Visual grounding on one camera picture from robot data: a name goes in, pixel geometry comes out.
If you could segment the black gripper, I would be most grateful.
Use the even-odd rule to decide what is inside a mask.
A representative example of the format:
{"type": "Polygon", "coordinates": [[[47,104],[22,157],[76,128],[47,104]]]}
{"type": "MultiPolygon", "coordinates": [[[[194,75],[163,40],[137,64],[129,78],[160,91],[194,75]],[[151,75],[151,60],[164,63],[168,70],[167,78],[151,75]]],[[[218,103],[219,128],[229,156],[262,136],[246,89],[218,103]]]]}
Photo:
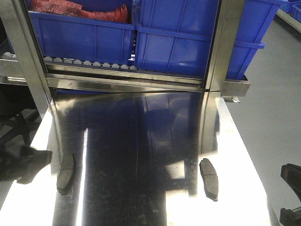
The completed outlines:
{"type": "Polygon", "coordinates": [[[30,146],[22,146],[20,158],[6,151],[4,145],[0,146],[0,180],[17,180],[19,184],[29,184],[35,176],[52,159],[52,152],[48,150],[36,150],[30,146]]]}

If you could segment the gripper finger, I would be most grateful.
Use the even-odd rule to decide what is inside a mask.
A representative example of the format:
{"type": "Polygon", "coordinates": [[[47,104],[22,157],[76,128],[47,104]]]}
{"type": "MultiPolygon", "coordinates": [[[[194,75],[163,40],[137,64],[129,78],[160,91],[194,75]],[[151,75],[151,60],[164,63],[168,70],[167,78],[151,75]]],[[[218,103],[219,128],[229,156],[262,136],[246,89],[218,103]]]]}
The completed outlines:
{"type": "Polygon", "coordinates": [[[280,210],[279,222],[284,226],[301,226],[301,208],[280,210]]]}
{"type": "Polygon", "coordinates": [[[280,176],[301,200],[301,167],[292,163],[282,165],[280,176]]]}

